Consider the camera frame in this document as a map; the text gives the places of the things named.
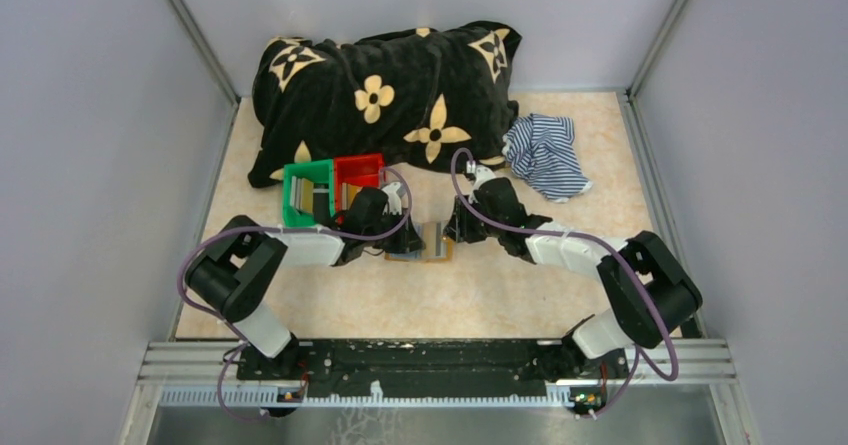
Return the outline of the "cards in green bin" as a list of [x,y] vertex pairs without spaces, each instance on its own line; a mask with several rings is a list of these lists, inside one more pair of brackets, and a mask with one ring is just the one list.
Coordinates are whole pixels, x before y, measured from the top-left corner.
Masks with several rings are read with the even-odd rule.
[[304,177],[294,177],[286,204],[301,215],[310,215],[316,221],[331,216],[329,186]]

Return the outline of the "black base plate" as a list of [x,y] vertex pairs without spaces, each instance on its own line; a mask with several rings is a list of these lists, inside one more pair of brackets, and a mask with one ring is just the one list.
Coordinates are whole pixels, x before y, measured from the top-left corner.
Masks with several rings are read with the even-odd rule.
[[623,350],[586,359],[559,339],[306,339],[289,359],[249,346],[237,364],[240,380],[292,380],[309,398],[365,397],[373,383],[386,398],[541,397],[559,380],[628,374]]

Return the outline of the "aluminium front rail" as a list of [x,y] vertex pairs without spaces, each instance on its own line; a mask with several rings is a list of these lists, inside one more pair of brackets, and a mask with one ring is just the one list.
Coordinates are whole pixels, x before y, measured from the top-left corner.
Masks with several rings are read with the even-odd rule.
[[625,348],[566,363],[557,340],[333,340],[301,343],[290,366],[232,341],[152,343],[138,381],[161,388],[164,405],[330,407],[599,408],[620,385],[679,386],[737,380],[718,339],[678,339],[673,351]]

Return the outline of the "red plastic bin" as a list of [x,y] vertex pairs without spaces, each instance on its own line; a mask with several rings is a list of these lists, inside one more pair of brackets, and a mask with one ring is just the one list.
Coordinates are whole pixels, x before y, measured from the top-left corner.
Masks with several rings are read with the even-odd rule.
[[[341,224],[348,216],[352,216],[355,222],[368,223],[382,216],[386,205],[386,198],[379,189],[383,166],[383,156],[380,153],[338,157],[333,160],[332,223]],[[343,182],[363,187],[349,210],[339,209],[339,192]]]

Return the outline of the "yellow leather card holder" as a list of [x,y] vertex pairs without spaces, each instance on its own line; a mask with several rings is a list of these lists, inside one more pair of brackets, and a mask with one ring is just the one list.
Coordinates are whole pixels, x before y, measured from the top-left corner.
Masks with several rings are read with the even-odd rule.
[[411,235],[408,230],[402,230],[405,237],[397,240],[385,252],[385,259],[400,262],[444,262],[450,261],[453,254],[453,242],[444,235],[447,221],[430,221],[413,223]]

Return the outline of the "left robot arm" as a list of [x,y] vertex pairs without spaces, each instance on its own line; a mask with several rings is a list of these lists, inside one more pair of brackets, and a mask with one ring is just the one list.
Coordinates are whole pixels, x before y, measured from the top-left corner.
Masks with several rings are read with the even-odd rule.
[[402,181],[365,187],[339,224],[301,228],[261,226],[238,215],[203,242],[183,262],[178,290],[197,301],[186,304],[223,321],[261,354],[260,364],[277,379],[292,376],[300,364],[296,336],[265,303],[282,267],[343,266],[367,248],[387,249],[411,228],[410,200]]

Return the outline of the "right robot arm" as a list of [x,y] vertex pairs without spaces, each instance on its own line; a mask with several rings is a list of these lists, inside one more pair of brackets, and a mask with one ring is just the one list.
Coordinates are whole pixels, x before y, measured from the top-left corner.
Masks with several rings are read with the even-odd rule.
[[608,309],[562,338],[558,361],[576,377],[590,376],[612,351],[665,343],[703,304],[700,290],[657,234],[612,239],[567,228],[528,213],[506,178],[482,180],[471,193],[457,194],[445,234],[457,243],[493,238],[510,256],[601,285]]

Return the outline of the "cards in red bin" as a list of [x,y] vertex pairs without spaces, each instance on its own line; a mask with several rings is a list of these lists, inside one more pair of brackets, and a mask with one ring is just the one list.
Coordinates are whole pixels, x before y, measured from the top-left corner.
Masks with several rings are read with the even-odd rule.
[[363,189],[362,186],[343,182],[341,184],[339,198],[340,198],[340,210],[349,210],[352,206],[355,197],[358,193]]

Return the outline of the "blue striped cloth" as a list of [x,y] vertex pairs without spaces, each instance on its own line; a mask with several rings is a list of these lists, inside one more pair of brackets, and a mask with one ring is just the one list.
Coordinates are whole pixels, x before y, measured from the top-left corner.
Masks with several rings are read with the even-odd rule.
[[575,151],[570,117],[530,113],[519,116],[504,135],[503,155],[512,173],[545,199],[564,203],[589,191]]

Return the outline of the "green plastic bin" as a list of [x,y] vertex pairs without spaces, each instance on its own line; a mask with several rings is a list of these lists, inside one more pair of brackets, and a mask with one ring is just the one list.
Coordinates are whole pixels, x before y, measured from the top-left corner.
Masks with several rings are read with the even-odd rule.
[[336,212],[335,198],[335,167],[331,159],[284,168],[282,215],[287,227],[328,223]]

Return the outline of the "black floral blanket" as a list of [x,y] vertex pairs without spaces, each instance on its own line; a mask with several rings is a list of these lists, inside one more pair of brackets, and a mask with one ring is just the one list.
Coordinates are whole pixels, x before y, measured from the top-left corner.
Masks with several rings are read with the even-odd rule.
[[388,165],[446,173],[465,148],[503,168],[504,138],[519,112],[509,86],[521,41],[492,21],[353,43],[271,39],[252,86],[263,132],[250,185],[279,183],[290,164],[373,153]]

